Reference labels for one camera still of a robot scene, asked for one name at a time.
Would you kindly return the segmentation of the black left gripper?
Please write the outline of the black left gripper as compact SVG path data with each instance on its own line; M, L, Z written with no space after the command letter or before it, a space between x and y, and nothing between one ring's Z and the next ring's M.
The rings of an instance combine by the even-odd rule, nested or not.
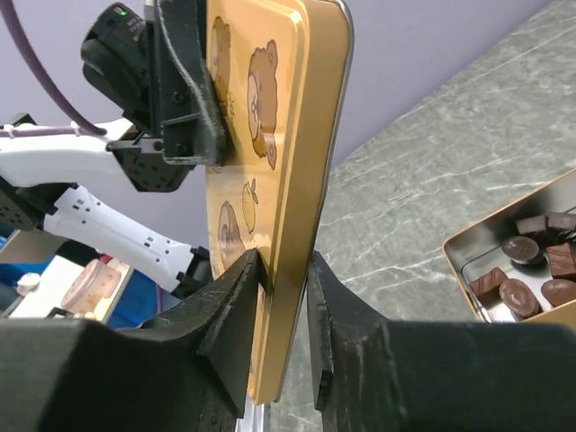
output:
M147 23L127 5L100 13L80 54L86 81L135 127L106 150L137 191L173 192L190 172L176 165L222 164L227 132L206 66L206 3L157 1L155 25L159 106Z

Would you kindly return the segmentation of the brown square chocolate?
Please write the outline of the brown square chocolate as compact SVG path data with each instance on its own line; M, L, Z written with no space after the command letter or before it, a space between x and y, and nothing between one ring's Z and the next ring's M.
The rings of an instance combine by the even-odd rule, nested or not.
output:
M570 243L550 246L546 254L553 279L575 281L576 263Z

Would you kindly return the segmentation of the gold tin box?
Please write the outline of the gold tin box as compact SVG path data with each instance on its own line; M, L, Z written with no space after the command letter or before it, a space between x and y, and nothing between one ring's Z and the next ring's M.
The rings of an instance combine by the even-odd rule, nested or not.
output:
M501 250L501 243L516 232L515 220L546 212L575 212L574 170L505 205L444 242L444 255L477 320L523 321L496 293L488 299L478 299L469 286L470 282L498 267L507 277L527 284L538 299L542 312L524 319L525 323L553 323L575 328L575 303L572 301L553 307L541 294L541 285L551 278L549 267L516 265Z

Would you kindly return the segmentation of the dark chocolate cube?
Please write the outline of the dark chocolate cube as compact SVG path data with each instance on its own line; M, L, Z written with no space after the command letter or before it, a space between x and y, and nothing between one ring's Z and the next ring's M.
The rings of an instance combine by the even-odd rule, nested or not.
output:
M517 232L521 236L536 238L545 238L548 234L547 216L540 214L515 221Z

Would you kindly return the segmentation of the brown chocolate cube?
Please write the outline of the brown chocolate cube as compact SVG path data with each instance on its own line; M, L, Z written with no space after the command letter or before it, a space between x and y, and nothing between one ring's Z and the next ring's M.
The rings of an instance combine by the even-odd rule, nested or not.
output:
M469 287L479 302L488 302L499 293L500 286L508 279L506 273L496 266L469 282Z

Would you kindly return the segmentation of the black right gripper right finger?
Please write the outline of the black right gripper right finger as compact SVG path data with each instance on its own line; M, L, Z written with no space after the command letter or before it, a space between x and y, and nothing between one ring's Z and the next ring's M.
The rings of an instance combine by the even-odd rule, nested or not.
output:
M309 262L313 400L327 431L572 431L562 325L391 320Z

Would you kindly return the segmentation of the silver tin lid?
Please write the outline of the silver tin lid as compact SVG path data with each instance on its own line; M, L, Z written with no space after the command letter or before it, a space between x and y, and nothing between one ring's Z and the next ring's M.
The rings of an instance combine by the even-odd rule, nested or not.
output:
M354 52L342 1L210 1L207 63L229 129L206 171L212 272L262 259L247 394L282 393Z

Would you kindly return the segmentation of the dark chocolate piece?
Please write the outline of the dark chocolate piece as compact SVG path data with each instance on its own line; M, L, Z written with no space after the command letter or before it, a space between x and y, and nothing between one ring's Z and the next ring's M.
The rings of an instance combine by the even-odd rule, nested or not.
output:
M558 242L575 240L575 215L567 212L548 214L547 228Z

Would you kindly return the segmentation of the dark round chocolate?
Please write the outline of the dark round chocolate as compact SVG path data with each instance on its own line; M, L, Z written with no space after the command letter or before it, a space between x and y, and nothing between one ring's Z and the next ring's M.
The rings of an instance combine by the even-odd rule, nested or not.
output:
M543 266L545 256L539 244L530 237L514 236L501 244L502 252L520 266Z

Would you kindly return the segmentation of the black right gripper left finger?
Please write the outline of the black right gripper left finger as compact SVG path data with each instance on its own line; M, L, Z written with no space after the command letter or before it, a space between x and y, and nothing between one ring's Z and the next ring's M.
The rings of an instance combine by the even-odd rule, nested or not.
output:
M4 431L232 431L245 411L261 257L138 328L3 319Z

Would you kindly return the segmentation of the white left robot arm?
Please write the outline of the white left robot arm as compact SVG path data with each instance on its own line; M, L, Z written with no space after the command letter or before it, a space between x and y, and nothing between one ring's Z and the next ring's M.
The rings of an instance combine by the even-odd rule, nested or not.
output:
M81 45L86 81L122 110L97 125L57 88L15 10L1 15L44 91L70 120L44 127L20 117L1 129L1 220L73 240L127 263L183 299L212 281L206 249L156 233L86 189L108 179L171 193L198 166L223 162L226 128L206 65L207 4L149 1L144 15L108 6Z

